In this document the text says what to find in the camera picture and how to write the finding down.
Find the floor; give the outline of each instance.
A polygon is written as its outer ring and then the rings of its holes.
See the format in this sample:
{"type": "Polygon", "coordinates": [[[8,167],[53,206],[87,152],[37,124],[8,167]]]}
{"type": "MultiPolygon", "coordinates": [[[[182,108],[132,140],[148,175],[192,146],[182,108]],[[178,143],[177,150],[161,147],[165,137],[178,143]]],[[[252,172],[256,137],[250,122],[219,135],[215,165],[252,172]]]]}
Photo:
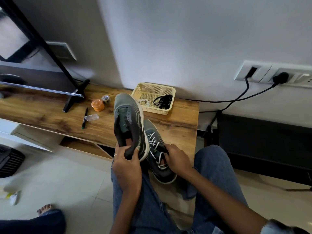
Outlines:
{"type": "MultiPolygon", "coordinates": [[[[53,203],[65,213],[66,233],[108,233],[112,225],[112,184],[110,162],[64,147],[55,153],[0,140],[19,149],[26,160],[18,172],[0,179],[8,191],[21,190],[16,206],[0,200],[0,219],[31,219],[41,206],[53,203]]],[[[203,146],[200,138],[197,149],[203,146]]],[[[266,218],[301,227],[312,233],[312,193],[286,192],[285,188],[305,185],[237,170],[236,175],[253,210],[266,218]]],[[[152,181],[162,201],[174,210],[191,214],[194,201],[185,202],[167,195],[173,192],[152,181]]]]}

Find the white shoelace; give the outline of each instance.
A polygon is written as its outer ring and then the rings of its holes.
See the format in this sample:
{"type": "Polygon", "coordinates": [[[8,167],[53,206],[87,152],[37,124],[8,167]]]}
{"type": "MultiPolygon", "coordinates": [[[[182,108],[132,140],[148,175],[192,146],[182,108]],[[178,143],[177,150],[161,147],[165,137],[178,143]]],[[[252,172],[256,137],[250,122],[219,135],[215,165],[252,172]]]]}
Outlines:
{"type": "MultiPolygon", "coordinates": [[[[156,145],[156,147],[154,148],[154,150],[155,150],[155,149],[157,149],[157,146],[159,145],[160,142],[157,142],[157,141],[155,140],[155,137],[153,137],[154,134],[155,134],[155,132],[152,133],[152,134],[150,134],[150,135],[148,135],[147,138],[148,138],[148,140],[149,140],[150,145],[156,145]]],[[[150,147],[150,153],[151,153],[152,157],[156,160],[156,163],[157,163],[158,167],[159,167],[161,170],[166,169],[166,168],[168,167],[167,164],[160,165],[160,162],[161,162],[161,160],[162,160],[162,157],[165,156],[165,155],[164,155],[164,152],[160,152],[158,161],[157,161],[157,159],[155,158],[154,154],[152,153],[151,147],[150,147]]]]}

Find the wooden desk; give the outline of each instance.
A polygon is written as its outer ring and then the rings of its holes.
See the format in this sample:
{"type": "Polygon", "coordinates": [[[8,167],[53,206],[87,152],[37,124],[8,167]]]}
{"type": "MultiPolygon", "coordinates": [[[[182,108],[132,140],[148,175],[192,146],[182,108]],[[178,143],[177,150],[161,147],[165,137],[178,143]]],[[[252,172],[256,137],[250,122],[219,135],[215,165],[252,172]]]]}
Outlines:
{"type": "MultiPolygon", "coordinates": [[[[132,93],[130,90],[88,85],[86,100],[74,104],[68,113],[64,113],[66,95],[7,86],[0,86],[0,90],[12,94],[0,99],[0,118],[109,147],[116,144],[113,128],[115,96],[121,92],[132,93]],[[106,94],[111,96],[111,103],[102,112],[95,112],[91,107],[92,100],[106,94]],[[87,122],[82,130],[86,107],[89,115],[96,113],[99,119],[87,122]]],[[[144,117],[155,124],[166,143],[176,144],[193,162],[198,112],[198,102],[175,98],[168,115],[144,112],[144,117]]]]}

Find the leg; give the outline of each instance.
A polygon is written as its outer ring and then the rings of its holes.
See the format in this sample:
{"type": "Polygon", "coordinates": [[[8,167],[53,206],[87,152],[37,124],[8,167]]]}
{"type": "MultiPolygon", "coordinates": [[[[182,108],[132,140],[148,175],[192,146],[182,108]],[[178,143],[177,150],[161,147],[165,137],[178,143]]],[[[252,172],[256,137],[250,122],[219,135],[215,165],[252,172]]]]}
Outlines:
{"type": "Polygon", "coordinates": [[[66,223],[61,210],[51,209],[31,220],[0,220],[0,233],[65,233],[66,223]]]}
{"type": "MultiPolygon", "coordinates": [[[[113,218],[117,214],[121,203],[122,190],[117,178],[111,170],[113,182],[113,218]]],[[[164,204],[152,187],[148,175],[142,172],[142,189],[135,212],[133,214],[131,229],[129,233],[169,233],[177,230],[171,221],[164,204]]]]}
{"type": "MultiPolygon", "coordinates": [[[[198,151],[194,168],[213,184],[247,205],[230,160],[221,147],[210,145],[198,151]]],[[[204,197],[197,193],[192,229],[198,233],[204,230],[205,233],[212,233],[216,226],[226,233],[232,232],[204,197]]]]}

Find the grey sneaker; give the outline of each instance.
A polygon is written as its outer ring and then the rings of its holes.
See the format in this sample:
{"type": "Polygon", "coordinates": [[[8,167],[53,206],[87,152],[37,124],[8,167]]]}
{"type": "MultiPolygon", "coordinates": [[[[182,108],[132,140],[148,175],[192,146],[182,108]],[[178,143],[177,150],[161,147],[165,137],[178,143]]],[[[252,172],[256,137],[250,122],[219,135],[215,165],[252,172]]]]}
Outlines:
{"type": "Polygon", "coordinates": [[[129,94],[118,94],[115,98],[114,118],[114,133],[119,146],[126,146],[126,139],[132,139],[132,146],[126,150],[125,158],[131,160],[135,148],[140,145],[138,158],[144,160],[149,153],[149,142],[143,127],[142,106],[129,94]]]}
{"type": "Polygon", "coordinates": [[[150,152],[147,157],[154,177],[162,184],[170,184],[175,181],[177,174],[170,170],[166,163],[165,154],[168,153],[157,128],[148,120],[144,120],[144,130],[150,144],[150,152]]]}

